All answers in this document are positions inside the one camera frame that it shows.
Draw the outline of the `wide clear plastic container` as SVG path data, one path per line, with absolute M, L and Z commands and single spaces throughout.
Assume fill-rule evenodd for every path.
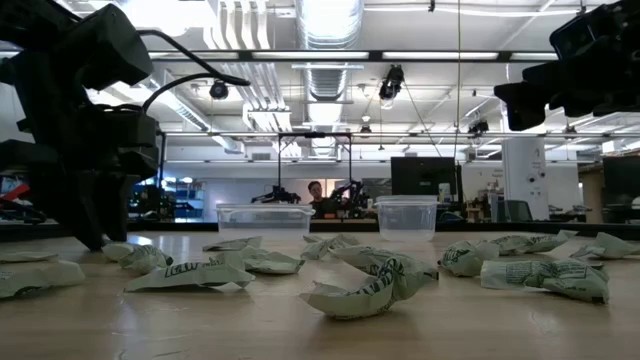
M 309 233 L 315 210 L 300 204 L 218 204 L 218 230 L 225 238 L 294 237 Z

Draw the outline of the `white pillar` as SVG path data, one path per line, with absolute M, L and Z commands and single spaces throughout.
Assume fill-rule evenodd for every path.
M 543 139 L 504 140 L 502 166 L 505 198 L 525 201 L 533 220 L 548 220 L 549 202 Z

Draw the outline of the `person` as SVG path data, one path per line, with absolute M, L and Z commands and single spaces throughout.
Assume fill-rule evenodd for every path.
M 315 211 L 313 219 L 325 219 L 327 215 L 336 215 L 340 206 L 346 205 L 348 200 L 341 198 L 340 201 L 323 196 L 322 185 L 319 181 L 311 181 L 308 184 L 308 191 L 312 197 L 310 205 Z

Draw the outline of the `green white sweetener packet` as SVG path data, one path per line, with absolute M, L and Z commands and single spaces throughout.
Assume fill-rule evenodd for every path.
M 171 256 L 151 245 L 134 247 L 130 253 L 121 257 L 118 264 L 123 269 L 145 275 L 158 268 L 167 268 L 173 264 Z
M 59 256 L 47 252 L 0 252 L 0 264 L 27 262 L 55 262 Z
M 322 238 L 315 235 L 304 236 L 306 247 L 302 251 L 300 258 L 303 260 L 320 260 L 330 249 L 357 246 L 358 239 L 349 234 L 338 234 L 331 238 Z
M 387 262 L 394 259 L 392 264 L 393 295 L 397 300 L 406 300 L 427 283 L 439 280 L 439 273 L 433 266 L 398 252 L 359 245 L 333 249 L 331 253 L 347 264 L 374 277 L 378 277 Z
M 247 237 L 234 240 L 220 241 L 214 244 L 205 245 L 202 247 L 204 252 L 219 252 L 219 251 L 238 251 L 247 246 L 259 248 L 262 243 L 262 237 Z
M 104 245 L 102 252 L 109 261 L 118 262 L 121 258 L 131 254 L 134 249 L 133 244 L 116 242 Z
M 500 256 L 515 256 L 550 252 L 576 235 L 577 231 L 561 230 L 556 235 L 508 235 L 491 240 L 491 243 L 499 247 Z
M 276 251 L 247 246 L 240 251 L 245 269 L 250 272 L 289 275 L 297 274 L 305 260 L 296 259 Z
M 0 299 L 19 297 L 52 287 L 82 283 L 85 274 L 77 263 L 59 261 L 18 272 L 0 272 Z
M 476 277 L 485 261 L 498 257 L 499 246 L 494 243 L 459 241 L 445 249 L 438 265 L 457 277 Z
M 640 256 L 640 245 L 634 245 L 613 235 L 600 232 L 592 245 L 585 245 L 571 254 L 571 258 L 595 256 L 601 259 L 617 260 L 626 256 Z
M 245 270 L 240 253 L 228 251 L 211 257 L 208 262 L 185 262 L 154 270 L 129 281 L 124 291 L 182 286 L 219 287 L 227 284 L 244 288 L 254 280 L 255 276 Z

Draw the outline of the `red and black machine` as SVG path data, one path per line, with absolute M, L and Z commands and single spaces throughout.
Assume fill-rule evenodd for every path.
M 21 195 L 30 190 L 27 184 L 21 184 L 4 195 L 0 195 L 0 210 L 24 211 L 26 206 L 19 203 Z

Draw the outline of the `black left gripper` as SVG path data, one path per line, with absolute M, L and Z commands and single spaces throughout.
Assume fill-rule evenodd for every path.
M 29 179 L 30 201 L 90 250 L 103 246 L 93 201 L 95 177 L 107 178 L 103 227 L 111 241 L 127 240 L 128 203 L 140 180 L 157 174 L 158 124 L 137 105 L 30 104 L 21 131 L 32 142 L 0 142 L 0 174 Z

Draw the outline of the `dark office chair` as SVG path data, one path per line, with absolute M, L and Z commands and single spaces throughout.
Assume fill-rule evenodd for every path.
M 496 205 L 497 222 L 530 222 L 533 216 L 526 201 L 522 200 L 502 200 Z

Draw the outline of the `black metal table frame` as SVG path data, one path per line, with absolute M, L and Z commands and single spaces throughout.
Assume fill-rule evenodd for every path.
M 530 232 L 556 233 L 559 230 L 577 231 L 580 236 L 594 237 L 599 232 L 608 233 L 623 240 L 640 241 L 640 225 L 625 224 L 586 224 L 559 222 L 525 223 L 445 223 L 437 224 L 437 232 Z M 130 232 L 217 232 L 217 223 L 168 223 L 134 222 L 128 224 Z M 315 221 L 310 231 L 316 233 L 377 232 L 376 223 L 365 221 L 336 222 Z M 71 233 L 59 224 L 43 223 L 38 225 L 0 223 L 0 242 L 41 240 L 46 238 L 68 237 Z

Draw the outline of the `small clear plastic container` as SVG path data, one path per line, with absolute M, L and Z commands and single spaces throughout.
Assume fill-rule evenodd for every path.
M 434 195 L 391 195 L 376 199 L 378 226 L 388 241 L 429 241 L 435 235 L 438 201 Z

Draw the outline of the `blurry grey object right edge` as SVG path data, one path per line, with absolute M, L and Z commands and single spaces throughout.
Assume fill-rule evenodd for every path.
M 486 261 L 480 279 L 489 289 L 537 288 L 589 303 L 609 302 L 609 277 L 575 259 Z

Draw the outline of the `blurry grey object top right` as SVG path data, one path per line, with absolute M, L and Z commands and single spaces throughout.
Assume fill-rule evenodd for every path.
M 394 284 L 404 267 L 396 259 L 386 260 L 375 276 L 356 290 L 315 282 L 299 297 L 312 308 L 336 320 L 353 320 L 382 314 L 396 302 Z

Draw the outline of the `black gantry frame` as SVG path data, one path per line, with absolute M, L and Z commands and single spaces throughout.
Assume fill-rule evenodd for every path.
M 333 138 L 337 145 L 340 145 L 343 149 L 348 153 L 348 179 L 353 180 L 353 170 L 352 170 L 352 147 L 353 147 L 353 134 L 349 132 L 319 132 L 319 131 L 310 131 L 310 132 L 279 132 L 277 133 L 277 186 L 282 186 L 282 152 L 285 148 L 289 146 L 289 143 L 286 143 L 285 146 L 282 146 L 282 140 L 284 138 L 289 138 L 292 142 L 294 142 L 298 137 L 303 137 L 305 139 L 310 140 L 318 140 L 325 138 Z M 302 160 L 290 160 L 288 162 L 289 165 L 300 165 L 302 170 L 310 170 L 313 175 L 318 175 L 319 171 L 316 170 L 316 167 L 321 165 L 339 165 L 342 164 L 343 160 L 337 157 L 336 159 L 320 159 L 320 158 L 308 158 Z

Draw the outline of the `black computer monitor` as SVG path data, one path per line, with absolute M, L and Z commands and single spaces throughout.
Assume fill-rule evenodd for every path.
M 440 183 L 449 183 L 451 201 L 460 202 L 461 166 L 453 157 L 393 157 L 391 159 L 393 195 L 439 197 Z

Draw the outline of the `dark computer monitor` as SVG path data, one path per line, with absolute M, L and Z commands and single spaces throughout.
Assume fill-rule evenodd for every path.
M 640 221 L 640 156 L 603 159 L 605 223 Z

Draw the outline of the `blue storage shelf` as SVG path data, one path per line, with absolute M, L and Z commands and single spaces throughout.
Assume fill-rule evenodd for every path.
M 165 177 L 161 182 L 165 195 L 173 203 L 176 222 L 203 222 L 205 218 L 204 183 L 192 177 Z

